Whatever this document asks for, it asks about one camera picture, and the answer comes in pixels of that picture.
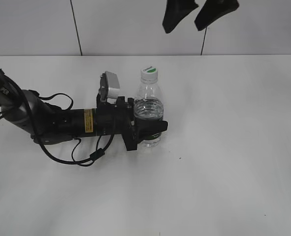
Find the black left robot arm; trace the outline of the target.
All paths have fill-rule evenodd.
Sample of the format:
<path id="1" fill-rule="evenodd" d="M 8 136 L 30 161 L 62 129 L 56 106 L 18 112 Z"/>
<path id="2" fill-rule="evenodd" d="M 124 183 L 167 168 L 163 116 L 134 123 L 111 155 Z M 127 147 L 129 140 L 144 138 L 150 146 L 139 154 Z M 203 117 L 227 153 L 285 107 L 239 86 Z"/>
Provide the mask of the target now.
<path id="1" fill-rule="evenodd" d="M 29 133 L 37 144 L 121 135 L 126 149 L 136 150 L 140 142 L 166 131 L 168 123 L 162 118 L 142 121 L 135 117 L 134 99 L 119 96 L 119 89 L 117 75 L 106 71 L 100 77 L 96 108 L 62 109 L 48 103 L 50 97 L 41 97 L 35 90 L 15 88 L 0 69 L 0 119 Z"/>

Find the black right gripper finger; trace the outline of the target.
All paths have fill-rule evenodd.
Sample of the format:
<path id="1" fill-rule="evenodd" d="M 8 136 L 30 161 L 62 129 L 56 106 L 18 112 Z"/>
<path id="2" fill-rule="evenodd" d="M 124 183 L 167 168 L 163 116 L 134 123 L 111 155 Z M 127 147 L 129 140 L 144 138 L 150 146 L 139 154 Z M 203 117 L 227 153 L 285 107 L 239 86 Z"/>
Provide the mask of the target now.
<path id="1" fill-rule="evenodd" d="M 198 7 L 195 0 L 167 0 L 162 21 L 165 33 L 171 33 L 185 17 Z"/>
<path id="2" fill-rule="evenodd" d="M 198 31 L 239 8 L 237 0 L 207 0 L 198 13 L 194 23 Z"/>

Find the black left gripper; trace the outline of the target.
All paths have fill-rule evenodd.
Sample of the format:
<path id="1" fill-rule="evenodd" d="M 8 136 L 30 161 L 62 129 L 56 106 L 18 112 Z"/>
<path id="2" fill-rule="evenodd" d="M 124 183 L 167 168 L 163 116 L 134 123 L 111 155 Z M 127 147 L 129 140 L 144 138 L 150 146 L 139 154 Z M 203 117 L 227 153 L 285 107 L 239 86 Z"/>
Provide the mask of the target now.
<path id="1" fill-rule="evenodd" d="M 107 150 L 115 135 L 121 135 L 127 151 L 137 150 L 137 141 L 153 142 L 161 137 L 162 132 L 168 128 L 168 122 L 159 119 L 135 119 L 134 127 L 134 98 L 125 99 L 119 96 L 114 104 L 101 101 L 97 96 L 96 108 L 96 134 L 97 136 L 110 136 L 103 148 Z"/>

